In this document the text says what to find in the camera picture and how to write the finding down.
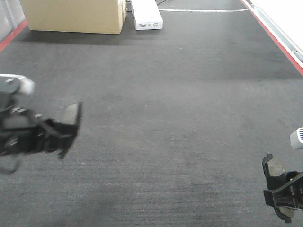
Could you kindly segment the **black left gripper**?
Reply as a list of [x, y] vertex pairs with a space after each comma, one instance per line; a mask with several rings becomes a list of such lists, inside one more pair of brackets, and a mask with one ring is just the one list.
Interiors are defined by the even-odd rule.
[[44, 122], [59, 132], [70, 137], [47, 139], [42, 128], [41, 114], [28, 109], [1, 109], [0, 111], [0, 155], [32, 154], [42, 151], [56, 152], [59, 159], [64, 159], [75, 137], [78, 136], [80, 121], [68, 124], [46, 119]]

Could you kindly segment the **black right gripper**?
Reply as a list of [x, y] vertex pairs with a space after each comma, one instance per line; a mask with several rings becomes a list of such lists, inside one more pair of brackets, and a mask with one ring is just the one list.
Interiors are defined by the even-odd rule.
[[263, 190], [265, 203], [271, 207], [291, 207], [303, 210], [303, 173], [292, 171], [286, 174], [287, 189]]

